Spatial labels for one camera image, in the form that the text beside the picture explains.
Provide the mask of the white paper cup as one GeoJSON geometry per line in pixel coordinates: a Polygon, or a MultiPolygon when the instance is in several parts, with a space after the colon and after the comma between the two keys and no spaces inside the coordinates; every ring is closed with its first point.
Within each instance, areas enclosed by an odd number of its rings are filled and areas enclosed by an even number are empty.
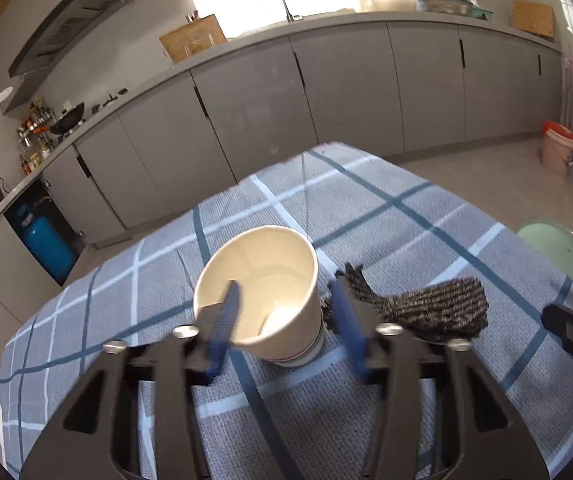
{"type": "Polygon", "coordinates": [[[228,283],[238,282],[232,344],[282,367],[302,366],[325,342],[318,278],[318,257],[302,234],[260,226],[233,237],[208,260],[195,285],[193,311],[217,304],[228,283]]]}

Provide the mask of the grey kitchen base cabinets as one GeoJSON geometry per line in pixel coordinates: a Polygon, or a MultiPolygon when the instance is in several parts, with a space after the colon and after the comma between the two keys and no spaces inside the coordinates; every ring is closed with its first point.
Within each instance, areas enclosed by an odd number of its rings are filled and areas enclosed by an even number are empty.
{"type": "Polygon", "coordinates": [[[256,32],[142,84],[47,163],[90,244],[184,214],[319,144],[389,157],[533,133],[561,112],[559,44],[439,14],[256,32]]]}

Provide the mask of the green enamel basin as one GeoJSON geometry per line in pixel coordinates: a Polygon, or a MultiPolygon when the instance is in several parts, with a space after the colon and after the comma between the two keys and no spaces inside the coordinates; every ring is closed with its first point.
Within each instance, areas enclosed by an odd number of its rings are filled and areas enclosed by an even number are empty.
{"type": "Polygon", "coordinates": [[[517,235],[573,281],[572,230],[547,220],[533,220],[520,226],[517,235]]]}

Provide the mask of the black knitted cloth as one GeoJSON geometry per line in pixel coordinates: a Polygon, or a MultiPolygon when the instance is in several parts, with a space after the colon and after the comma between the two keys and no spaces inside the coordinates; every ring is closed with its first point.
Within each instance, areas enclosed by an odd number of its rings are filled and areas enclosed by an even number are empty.
{"type": "Polygon", "coordinates": [[[424,288],[381,296],[369,285],[361,264],[335,272],[352,296],[371,311],[375,324],[393,323],[429,341],[473,339],[488,325],[489,304],[478,278],[453,278],[424,288]]]}

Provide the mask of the blue plaid tablecloth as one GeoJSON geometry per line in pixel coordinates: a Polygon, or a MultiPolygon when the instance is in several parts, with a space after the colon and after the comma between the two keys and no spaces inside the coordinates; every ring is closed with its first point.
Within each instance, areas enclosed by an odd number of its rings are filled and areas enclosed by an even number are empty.
{"type": "MultiPolygon", "coordinates": [[[[103,345],[137,346],[188,324],[230,281],[247,301],[241,336],[293,320],[345,264],[389,296],[472,276],[488,324],[474,351],[519,410],[551,474],[573,458],[573,356],[541,325],[573,281],[514,232],[462,198],[344,144],[267,167],[204,200],[52,296],[6,343],[1,440],[17,476],[30,450],[103,345]]],[[[286,368],[231,350],[220,376],[196,388],[198,422],[217,479],[355,479],[378,390],[353,374],[341,340],[286,368]]]]}

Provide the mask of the pink bucket red lid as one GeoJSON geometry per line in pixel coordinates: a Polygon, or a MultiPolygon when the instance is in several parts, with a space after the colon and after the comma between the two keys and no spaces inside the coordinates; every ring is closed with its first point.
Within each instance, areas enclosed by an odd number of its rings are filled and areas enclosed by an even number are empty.
{"type": "Polygon", "coordinates": [[[569,176],[573,166],[573,132],[551,120],[543,125],[541,166],[564,179],[569,176]]]}

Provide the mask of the blue gas cylinder under counter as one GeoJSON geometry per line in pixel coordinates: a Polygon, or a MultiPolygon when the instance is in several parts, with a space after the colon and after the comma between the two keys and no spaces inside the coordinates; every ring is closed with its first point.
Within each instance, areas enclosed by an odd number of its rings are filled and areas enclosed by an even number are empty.
{"type": "Polygon", "coordinates": [[[47,217],[35,214],[26,204],[18,207],[14,219],[16,232],[28,251],[62,285],[77,260],[72,247],[47,217]]]}

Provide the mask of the wooden cutting board right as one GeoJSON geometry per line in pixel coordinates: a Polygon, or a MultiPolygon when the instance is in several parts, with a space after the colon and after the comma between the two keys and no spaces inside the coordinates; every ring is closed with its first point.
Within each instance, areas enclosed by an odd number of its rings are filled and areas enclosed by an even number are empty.
{"type": "Polygon", "coordinates": [[[526,0],[511,2],[511,26],[537,36],[555,38],[555,14],[546,3],[526,0]]]}

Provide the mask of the wooden cutting board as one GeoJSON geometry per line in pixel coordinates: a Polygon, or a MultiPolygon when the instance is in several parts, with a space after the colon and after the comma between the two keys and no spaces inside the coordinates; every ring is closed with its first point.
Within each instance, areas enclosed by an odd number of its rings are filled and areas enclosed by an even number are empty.
{"type": "Polygon", "coordinates": [[[214,14],[207,15],[205,18],[196,18],[160,36],[160,43],[168,58],[174,63],[180,63],[226,42],[227,38],[214,14]]]}
{"type": "Polygon", "coordinates": [[[555,38],[555,14],[546,3],[526,0],[511,2],[511,26],[537,36],[555,38]]]}

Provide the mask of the black wok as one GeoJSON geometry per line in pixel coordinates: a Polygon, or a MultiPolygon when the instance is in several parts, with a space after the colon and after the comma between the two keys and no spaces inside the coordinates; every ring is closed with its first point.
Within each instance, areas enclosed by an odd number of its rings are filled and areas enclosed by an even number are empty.
{"type": "Polygon", "coordinates": [[[55,136],[65,136],[74,129],[84,118],[86,105],[79,103],[69,112],[65,113],[60,120],[50,127],[50,132],[55,136]]]}

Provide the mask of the spice rack with bottles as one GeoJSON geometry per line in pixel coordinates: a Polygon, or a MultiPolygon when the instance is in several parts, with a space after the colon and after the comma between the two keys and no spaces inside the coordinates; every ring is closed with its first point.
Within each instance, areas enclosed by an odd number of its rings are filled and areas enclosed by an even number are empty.
{"type": "Polygon", "coordinates": [[[21,120],[16,132],[20,144],[20,160],[26,176],[37,169],[55,150],[51,127],[55,123],[53,110],[39,96],[27,107],[27,115],[21,120]]]}

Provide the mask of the wooden cutting board left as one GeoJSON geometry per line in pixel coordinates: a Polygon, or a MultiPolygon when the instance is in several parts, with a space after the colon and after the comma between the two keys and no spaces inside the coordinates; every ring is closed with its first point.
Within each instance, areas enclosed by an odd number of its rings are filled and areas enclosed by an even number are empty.
{"type": "Polygon", "coordinates": [[[214,14],[207,15],[205,18],[196,18],[160,36],[160,43],[168,58],[174,63],[180,63],[226,42],[227,38],[214,14]]]}

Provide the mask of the range hood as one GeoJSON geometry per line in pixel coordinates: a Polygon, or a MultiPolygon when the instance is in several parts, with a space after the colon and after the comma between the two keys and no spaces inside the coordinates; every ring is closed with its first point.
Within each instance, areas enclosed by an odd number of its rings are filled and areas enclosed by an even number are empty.
{"type": "Polygon", "coordinates": [[[9,67],[9,76],[52,68],[91,27],[99,25],[122,0],[61,0],[40,23],[9,67]]]}

